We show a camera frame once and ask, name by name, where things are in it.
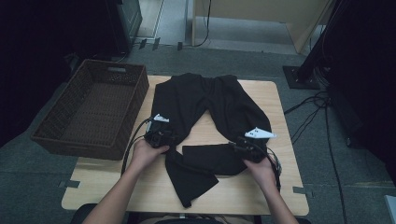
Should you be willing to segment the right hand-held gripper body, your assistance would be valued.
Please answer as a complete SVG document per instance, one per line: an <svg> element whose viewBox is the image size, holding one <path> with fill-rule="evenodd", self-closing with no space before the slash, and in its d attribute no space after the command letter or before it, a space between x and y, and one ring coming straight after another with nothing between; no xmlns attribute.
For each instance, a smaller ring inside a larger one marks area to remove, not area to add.
<svg viewBox="0 0 396 224"><path fill-rule="evenodd" d="M244 160L261 162L268 156L266 143L270 138L276 134L255 127L233 142L233 150Z"/></svg>

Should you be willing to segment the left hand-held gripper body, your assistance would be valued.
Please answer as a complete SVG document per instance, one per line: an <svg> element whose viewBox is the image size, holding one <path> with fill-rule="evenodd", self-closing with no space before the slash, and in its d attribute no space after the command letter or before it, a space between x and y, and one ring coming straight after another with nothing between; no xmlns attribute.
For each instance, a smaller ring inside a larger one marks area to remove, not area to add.
<svg viewBox="0 0 396 224"><path fill-rule="evenodd" d="M154 148L172 146L175 135L170 125L170 119L166 119L160 114L151 118L144 138Z"/></svg>

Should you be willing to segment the black pants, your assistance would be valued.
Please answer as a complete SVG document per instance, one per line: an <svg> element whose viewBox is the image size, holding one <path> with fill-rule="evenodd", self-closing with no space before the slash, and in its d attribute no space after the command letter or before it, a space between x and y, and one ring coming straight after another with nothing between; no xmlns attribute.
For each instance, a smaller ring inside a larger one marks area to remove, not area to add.
<svg viewBox="0 0 396 224"><path fill-rule="evenodd" d="M207 112L227 144L176 146ZM202 77L173 76L155 88L151 114L170 119L176 136L166 153L165 167L185 208L219 183L219 175L238 175L246 169L244 159L233 150L233 142L255 127L271 130L268 117L232 75Z"/></svg>

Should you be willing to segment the brown wicker basket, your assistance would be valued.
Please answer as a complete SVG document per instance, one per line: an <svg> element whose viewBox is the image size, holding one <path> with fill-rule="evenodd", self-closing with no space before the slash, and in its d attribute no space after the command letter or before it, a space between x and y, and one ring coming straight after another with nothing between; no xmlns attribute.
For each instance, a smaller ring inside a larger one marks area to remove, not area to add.
<svg viewBox="0 0 396 224"><path fill-rule="evenodd" d="M120 161L148 89L144 65L86 60L31 139L52 154Z"/></svg>

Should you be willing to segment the person's left hand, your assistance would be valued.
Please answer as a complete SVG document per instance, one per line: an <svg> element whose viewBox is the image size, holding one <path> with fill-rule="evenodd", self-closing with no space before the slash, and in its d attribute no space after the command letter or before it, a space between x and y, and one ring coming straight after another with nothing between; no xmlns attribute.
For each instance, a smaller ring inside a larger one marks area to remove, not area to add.
<svg viewBox="0 0 396 224"><path fill-rule="evenodd" d="M137 174L142 173L158 156L166 152L169 148L169 146L153 148L146 140L138 140L134 144L133 156L127 171L133 171Z"/></svg>

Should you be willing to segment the person's right hand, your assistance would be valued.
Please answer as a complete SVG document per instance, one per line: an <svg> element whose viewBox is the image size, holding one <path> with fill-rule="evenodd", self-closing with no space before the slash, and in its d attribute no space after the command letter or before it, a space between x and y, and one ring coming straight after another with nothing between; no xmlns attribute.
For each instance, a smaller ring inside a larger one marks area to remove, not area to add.
<svg viewBox="0 0 396 224"><path fill-rule="evenodd" d="M276 192L276 177L273 172L271 162L264 158L261 162L244 160L244 164L251 172L254 180L259 185L264 194Z"/></svg>

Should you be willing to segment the black metal stand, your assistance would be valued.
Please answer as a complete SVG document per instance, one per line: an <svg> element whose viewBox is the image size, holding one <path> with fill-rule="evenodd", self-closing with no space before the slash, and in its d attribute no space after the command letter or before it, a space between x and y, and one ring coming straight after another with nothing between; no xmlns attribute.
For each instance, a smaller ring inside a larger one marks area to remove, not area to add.
<svg viewBox="0 0 396 224"><path fill-rule="evenodd" d="M346 0L333 1L334 6L332 7L330 17L327 20L326 28L319 36L318 41L307 55L305 61L300 66L284 65L282 67L290 89L319 89L315 69L320 61L329 59L329 56L325 53L326 36L333 29L335 23L339 19L343 4Z"/></svg>

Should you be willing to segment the person's lap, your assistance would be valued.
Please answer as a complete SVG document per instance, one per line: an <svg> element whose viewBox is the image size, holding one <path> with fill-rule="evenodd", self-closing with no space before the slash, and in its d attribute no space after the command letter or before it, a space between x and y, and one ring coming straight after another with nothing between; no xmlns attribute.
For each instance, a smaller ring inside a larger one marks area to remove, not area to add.
<svg viewBox="0 0 396 224"><path fill-rule="evenodd" d="M131 213L126 224L262 224L262 221L255 216Z"/></svg>

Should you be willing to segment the dark cabinet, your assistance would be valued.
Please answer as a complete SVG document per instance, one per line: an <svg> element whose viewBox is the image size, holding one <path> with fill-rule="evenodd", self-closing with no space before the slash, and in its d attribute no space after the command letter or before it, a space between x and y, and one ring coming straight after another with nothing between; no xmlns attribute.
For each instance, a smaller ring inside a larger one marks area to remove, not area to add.
<svg viewBox="0 0 396 224"><path fill-rule="evenodd" d="M139 0L106 0L117 53L129 53L143 20Z"/></svg>

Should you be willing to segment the dark curtain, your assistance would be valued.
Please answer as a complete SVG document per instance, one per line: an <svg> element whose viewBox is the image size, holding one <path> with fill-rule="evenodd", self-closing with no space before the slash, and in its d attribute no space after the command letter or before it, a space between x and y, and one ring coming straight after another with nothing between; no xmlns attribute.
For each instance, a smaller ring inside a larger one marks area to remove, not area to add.
<svg viewBox="0 0 396 224"><path fill-rule="evenodd" d="M396 0L342 0L325 44L329 81L361 122L352 135L396 185Z"/></svg>
<svg viewBox="0 0 396 224"><path fill-rule="evenodd" d="M70 76L66 57L105 50L109 0L0 0L0 147L23 133Z"/></svg>

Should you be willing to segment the pale box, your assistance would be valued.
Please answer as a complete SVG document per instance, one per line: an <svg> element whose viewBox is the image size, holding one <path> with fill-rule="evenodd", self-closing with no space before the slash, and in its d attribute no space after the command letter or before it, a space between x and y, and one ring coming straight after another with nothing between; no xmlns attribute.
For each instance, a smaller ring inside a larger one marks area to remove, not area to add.
<svg viewBox="0 0 396 224"><path fill-rule="evenodd" d="M396 224L396 196L385 195L384 198L389 211L391 223Z"/></svg>

